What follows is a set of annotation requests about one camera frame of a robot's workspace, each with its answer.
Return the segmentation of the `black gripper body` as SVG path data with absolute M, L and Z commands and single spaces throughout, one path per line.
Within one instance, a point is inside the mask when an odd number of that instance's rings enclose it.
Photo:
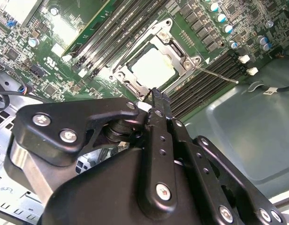
M 63 184 L 43 225 L 210 225 L 213 172 L 186 128 L 147 121 L 145 138 Z

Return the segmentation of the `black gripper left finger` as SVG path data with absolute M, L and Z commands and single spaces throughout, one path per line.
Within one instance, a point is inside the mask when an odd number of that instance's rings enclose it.
M 150 91 L 148 110 L 123 97 L 27 105 L 16 114 L 9 158 L 46 208 L 63 184 L 143 143 L 148 120 L 168 121 L 162 95 Z

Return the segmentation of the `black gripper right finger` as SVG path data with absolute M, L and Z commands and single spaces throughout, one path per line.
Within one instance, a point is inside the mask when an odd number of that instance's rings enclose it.
M 174 157 L 183 164 L 204 225 L 285 225 L 285 217 L 206 137 L 191 138 L 162 95 Z

